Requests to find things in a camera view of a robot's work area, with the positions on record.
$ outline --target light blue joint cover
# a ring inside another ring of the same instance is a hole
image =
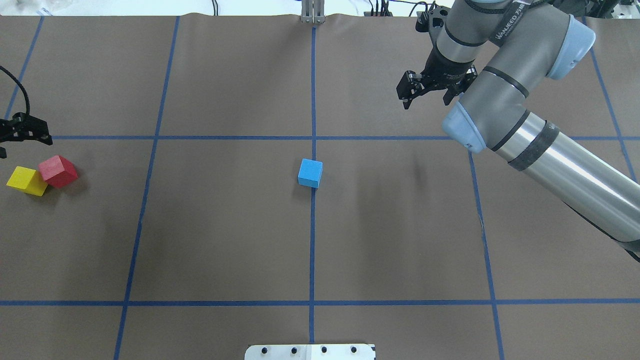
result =
[[[593,43],[596,41],[596,33],[585,24],[569,15],[569,28],[564,36],[564,42],[560,48],[560,53],[556,58],[554,66],[547,74],[548,78],[560,80],[575,67],[587,54]]]
[[[298,172],[298,184],[318,188],[322,177],[322,161],[302,159]]]
[[[453,109],[444,118],[442,129],[453,140],[461,143],[474,154],[481,152],[486,147],[480,131],[478,131],[473,120],[471,120],[471,117],[459,102],[456,102]]]

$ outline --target red cube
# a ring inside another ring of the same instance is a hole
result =
[[[53,158],[43,161],[38,165],[38,169],[42,174],[42,179],[55,188],[68,185],[78,178],[76,168],[71,161],[60,155],[55,155]]]

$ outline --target wooden block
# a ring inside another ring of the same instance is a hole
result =
[[[42,179],[39,171],[26,167],[15,167],[6,185],[36,196],[42,196],[47,188],[47,183]]]
[[[45,160],[38,165],[42,179],[54,188],[61,188],[78,178],[76,168],[71,161],[60,155]]]

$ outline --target black band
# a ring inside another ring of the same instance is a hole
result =
[[[471,42],[464,42],[458,38],[456,38],[455,36],[453,36],[453,34],[449,31],[449,28],[447,27],[447,23],[444,23],[444,31],[447,32],[447,35],[449,36],[449,38],[451,38],[451,40],[457,42],[460,45],[464,45],[464,46],[468,46],[468,47],[478,47],[484,44],[484,42],[476,42],[476,43],[471,43]]]
[[[535,163],[542,154],[554,143],[560,129],[553,123],[547,121],[545,126],[540,131],[540,134],[520,153],[515,159],[509,161],[509,165],[518,171],[525,170]]]
[[[480,7],[478,5],[476,5],[476,3],[474,3],[471,0],[465,0],[465,3],[467,3],[467,5],[469,5],[469,7],[477,12],[481,12],[481,13],[504,13],[505,11],[507,11],[506,9],[487,9],[487,8],[483,8]]]
[[[525,98],[529,97],[529,91],[527,90],[527,88],[524,87],[523,84],[521,84],[518,80],[516,80],[516,79],[512,78],[511,76],[509,76],[509,74],[506,74],[505,72],[502,72],[502,71],[496,69],[495,67],[491,67],[491,66],[485,66],[484,70],[492,73],[493,75],[496,75],[496,76],[502,78],[504,81],[506,81],[509,84],[511,84],[511,86],[513,86],[516,89],[518,89],[518,91],[521,92],[522,95],[524,95]]]
[[[502,138],[502,140],[500,140],[499,143],[495,144],[495,146],[492,147],[491,150],[498,151],[498,149],[500,149],[504,145],[504,143],[509,141],[509,139],[513,136],[513,134],[515,134],[516,131],[520,129],[520,126],[524,124],[524,121],[527,120],[527,117],[529,117],[529,114],[531,114],[531,111],[525,110],[524,114],[522,114],[522,116],[520,117],[520,120],[518,120],[518,122],[511,128],[511,130],[509,130],[507,135],[505,135],[504,138]]]
[[[434,47],[429,54],[427,63],[424,65],[422,82],[428,83],[435,81],[440,85],[453,85],[464,77],[467,70],[473,65],[473,61],[466,63],[456,63],[447,59],[440,53],[438,47]]]

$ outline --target blue cube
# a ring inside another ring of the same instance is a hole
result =
[[[300,172],[298,172],[298,184],[318,188],[322,177],[322,161],[302,159]]]

